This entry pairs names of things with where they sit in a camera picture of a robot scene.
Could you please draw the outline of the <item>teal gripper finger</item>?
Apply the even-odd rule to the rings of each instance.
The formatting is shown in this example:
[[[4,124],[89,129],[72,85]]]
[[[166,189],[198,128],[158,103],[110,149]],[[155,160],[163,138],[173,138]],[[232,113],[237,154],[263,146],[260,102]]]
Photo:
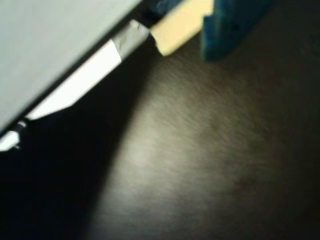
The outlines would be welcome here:
[[[215,0],[203,18],[201,55],[215,61],[230,53],[272,5],[270,0]]]

